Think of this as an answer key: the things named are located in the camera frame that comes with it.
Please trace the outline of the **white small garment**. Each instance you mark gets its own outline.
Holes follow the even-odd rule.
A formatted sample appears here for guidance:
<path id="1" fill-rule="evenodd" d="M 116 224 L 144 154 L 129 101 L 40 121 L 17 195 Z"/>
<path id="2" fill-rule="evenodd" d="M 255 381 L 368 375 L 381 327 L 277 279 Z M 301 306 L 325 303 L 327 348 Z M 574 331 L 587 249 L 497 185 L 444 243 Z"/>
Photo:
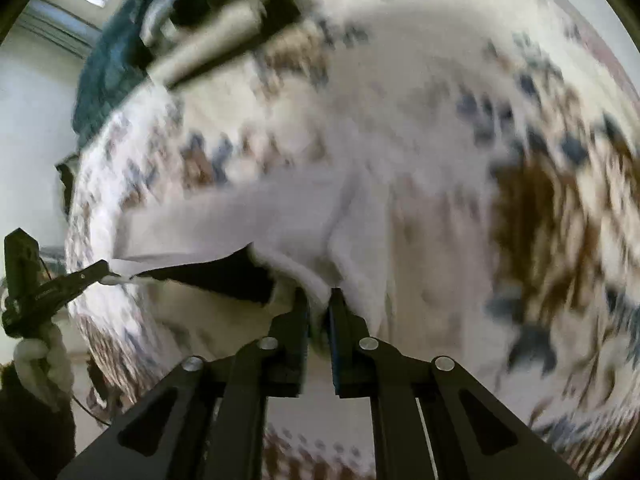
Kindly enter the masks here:
<path id="1" fill-rule="evenodd" d="M 394 318 L 386 299 L 389 198 L 388 185 L 360 165 L 280 169 L 237 188 L 127 212 L 108 263 L 132 278 L 246 248 L 257 262 L 302 286 L 314 322 L 338 288 L 370 334 L 386 336 Z"/>

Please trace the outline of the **dark green velvet quilt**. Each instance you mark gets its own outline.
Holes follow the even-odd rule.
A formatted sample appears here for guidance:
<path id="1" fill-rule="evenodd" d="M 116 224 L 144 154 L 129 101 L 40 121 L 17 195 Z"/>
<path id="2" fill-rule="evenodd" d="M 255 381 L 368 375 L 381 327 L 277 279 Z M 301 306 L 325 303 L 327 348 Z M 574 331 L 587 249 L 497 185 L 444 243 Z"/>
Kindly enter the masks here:
<path id="1" fill-rule="evenodd" d="M 72 128 L 83 150 L 98 134 L 112 110 L 145 80 L 153 61 L 140 38 L 146 11 L 154 0 L 124 0 L 103 26 L 81 71 Z"/>

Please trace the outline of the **floral bed blanket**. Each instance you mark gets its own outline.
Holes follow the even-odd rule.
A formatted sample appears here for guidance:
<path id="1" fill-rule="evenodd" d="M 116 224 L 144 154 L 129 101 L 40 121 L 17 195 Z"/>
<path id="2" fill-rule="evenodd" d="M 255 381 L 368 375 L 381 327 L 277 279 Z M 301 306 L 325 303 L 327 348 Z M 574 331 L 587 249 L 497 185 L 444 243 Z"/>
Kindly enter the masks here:
<path id="1" fill-rule="evenodd" d="M 145 76 L 80 151 L 66 264 L 110 260 L 120 218 L 280 169 L 366 167 L 390 188 L 386 336 L 449 356 L 579 479 L 639 426 L 639 100 L 562 0 L 311 0 L 175 89 Z M 271 400 L 266 479 L 371 479 L 370 410 L 332 391 L 302 286 L 246 248 L 94 285 L 70 317 L 111 408 L 191 354 L 233 356 L 310 310 L 302 395 Z"/>

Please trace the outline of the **black grey white folded garment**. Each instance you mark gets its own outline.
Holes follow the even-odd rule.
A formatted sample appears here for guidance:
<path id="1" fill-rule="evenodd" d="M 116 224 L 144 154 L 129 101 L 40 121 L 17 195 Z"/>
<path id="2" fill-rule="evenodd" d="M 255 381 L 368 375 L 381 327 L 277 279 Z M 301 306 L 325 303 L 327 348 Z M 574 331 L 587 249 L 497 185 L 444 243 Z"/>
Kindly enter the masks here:
<path id="1" fill-rule="evenodd" d="M 140 30 L 156 86 L 175 89 L 264 44 L 303 18 L 311 0 L 153 0 Z"/>

